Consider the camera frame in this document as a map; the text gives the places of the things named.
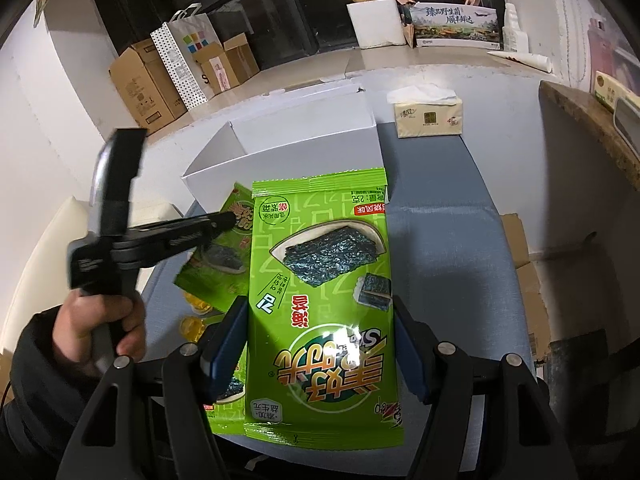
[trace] finger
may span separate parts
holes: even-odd
[[[69,309],[73,330],[84,337],[103,323],[128,316],[133,302],[123,296],[79,296]]]
[[[130,332],[138,325],[145,322],[145,304],[142,299],[136,300],[131,313],[122,319],[122,328],[125,332]]]
[[[128,355],[134,361],[142,359],[146,352],[146,334],[144,325],[138,325],[127,333],[116,348],[118,355]]]

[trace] white foam box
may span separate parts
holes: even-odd
[[[273,105],[220,128],[182,176],[207,212],[234,183],[301,178],[383,166],[378,130],[364,91],[326,83],[287,92]]]

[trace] paper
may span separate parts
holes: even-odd
[[[440,88],[432,83],[411,85],[392,90],[386,94],[389,104],[425,104],[425,105],[455,105],[458,98],[453,90]]]
[[[546,72],[548,74],[551,74],[551,71],[553,70],[551,60],[547,56],[540,56],[540,54],[528,54],[525,52],[503,52],[501,50],[494,50],[488,52],[488,54],[495,57],[501,57],[503,59],[517,61],[518,63],[522,63],[532,68],[537,68],[538,70],[542,70],[542,72]]]
[[[224,92],[225,90],[231,90],[231,83],[229,82],[229,78],[226,76],[226,70],[222,66],[222,62],[219,57],[214,57],[213,59],[209,59],[211,66],[213,67],[213,72],[216,73],[216,78],[218,80],[218,84],[220,85],[220,89]]]
[[[347,10],[360,48],[406,43],[395,0],[347,4]]]

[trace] yellow candy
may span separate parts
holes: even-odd
[[[205,328],[206,325],[202,320],[193,316],[187,316],[180,322],[180,334],[192,343],[198,342]]]
[[[213,307],[209,303],[205,303],[199,298],[196,298],[193,294],[189,294],[188,292],[182,292],[184,294],[184,299],[191,305],[191,309],[194,314],[198,314],[198,316],[203,316],[213,310]]]

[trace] shelf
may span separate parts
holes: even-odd
[[[554,102],[578,124],[584,126],[604,147],[607,155],[622,170],[626,179],[636,190],[640,190],[640,160],[613,126],[613,114],[594,96],[549,81],[540,82],[538,94]]]

